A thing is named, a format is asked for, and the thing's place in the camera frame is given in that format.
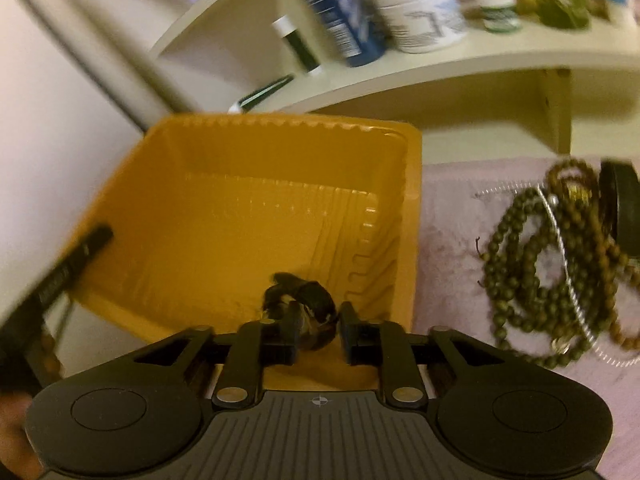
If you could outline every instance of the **crosshair symbol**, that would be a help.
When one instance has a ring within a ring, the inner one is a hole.
[[[322,408],[325,404],[328,404],[331,401],[326,397],[320,395],[311,399],[311,402],[314,403],[318,408]]]

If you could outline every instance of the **white door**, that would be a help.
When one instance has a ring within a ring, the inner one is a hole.
[[[18,0],[0,0],[0,38],[2,322],[141,132]],[[140,345],[81,309],[63,343],[68,372]]]

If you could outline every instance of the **marker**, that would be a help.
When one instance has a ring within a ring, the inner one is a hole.
[[[243,97],[239,101],[236,101],[229,108],[228,113],[230,114],[244,114],[247,113],[252,108],[257,107],[262,101],[264,101],[267,97],[272,94],[275,94],[278,90],[280,90],[284,85],[291,83],[293,81],[293,74],[286,75],[281,77],[280,79],[276,79],[269,83],[267,86],[263,86],[260,89],[257,89],[255,92],[251,92],[249,95]]]
[[[302,40],[298,30],[294,27],[289,17],[285,14],[281,18],[273,22],[273,28],[276,29],[278,35],[289,43],[289,46],[296,54],[300,64],[305,68],[309,75],[318,75],[322,73],[322,67],[315,56],[311,53],[306,43]]]

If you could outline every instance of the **white plastic jar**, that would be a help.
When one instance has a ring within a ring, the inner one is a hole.
[[[373,1],[404,52],[429,52],[456,43],[466,34],[458,0]]]
[[[476,0],[482,9],[482,22],[489,32],[514,32],[520,28],[516,0]]]

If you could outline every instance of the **blue aerosol can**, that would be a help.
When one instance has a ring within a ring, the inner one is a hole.
[[[361,66],[385,53],[382,35],[366,13],[362,0],[306,0],[322,19],[350,66]]]

